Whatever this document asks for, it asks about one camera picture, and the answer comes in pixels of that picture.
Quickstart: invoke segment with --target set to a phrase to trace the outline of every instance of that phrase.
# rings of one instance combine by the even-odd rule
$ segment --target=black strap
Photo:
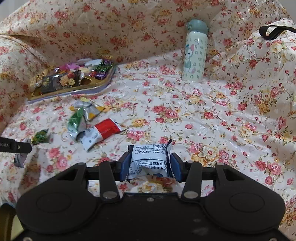
[[[266,32],[270,27],[276,27],[268,36],[266,36]],[[282,32],[285,30],[289,30],[293,33],[296,33],[295,28],[291,28],[288,26],[276,26],[276,25],[268,25],[259,28],[259,34],[266,40],[274,40],[276,39]]]

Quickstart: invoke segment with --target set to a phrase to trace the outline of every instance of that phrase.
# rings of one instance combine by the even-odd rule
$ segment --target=bottle body
[[[207,35],[197,31],[187,34],[182,79],[199,80],[205,70]]]

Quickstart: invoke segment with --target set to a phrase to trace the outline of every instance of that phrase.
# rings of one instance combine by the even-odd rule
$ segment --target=cartoon character
[[[190,68],[191,68],[191,61],[190,61],[190,58],[192,57],[193,55],[193,51],[194,51],[194,44],[192,44],[190,47],[189,47],[189,44],[187,44],[185,46],[185,64],[184,64],[184,68],[185,68],[185,72],[189,72],[190,73]],[[195,72],[196,69],[193,69],[191,71],[191,74],[193,74]]]

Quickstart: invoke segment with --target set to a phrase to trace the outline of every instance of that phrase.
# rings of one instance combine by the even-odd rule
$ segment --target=red and white snack package
[[[113,134],[117,134],[123,131],[122,127],[111,119],[103,120],[95,126],[86,129],[84,136],[81,139],[83,148],[86,151],[92,148],[96,143],[105,140]]]

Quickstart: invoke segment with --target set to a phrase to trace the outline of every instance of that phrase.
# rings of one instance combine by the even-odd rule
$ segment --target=gold tray
[[[97,93],[101,90],[103,90],[107,85],[110,83],[112,76],[115,72],[115,64],[112,64],[112,68],[109,70],[109,73],[107,74],[106,78],[103,80],[97,80],[96,78],[85,76],[81,83],[82,85],[66,88],[62,90],[53,91],[46,94],[40,94],[41,87],[38,87],[34,90],[33,93],[29,93],[27,98],[29,103],[33,103],[35,101],[48,99],[60,95],[67,95],[67,94],[87,94],[87,93]]]

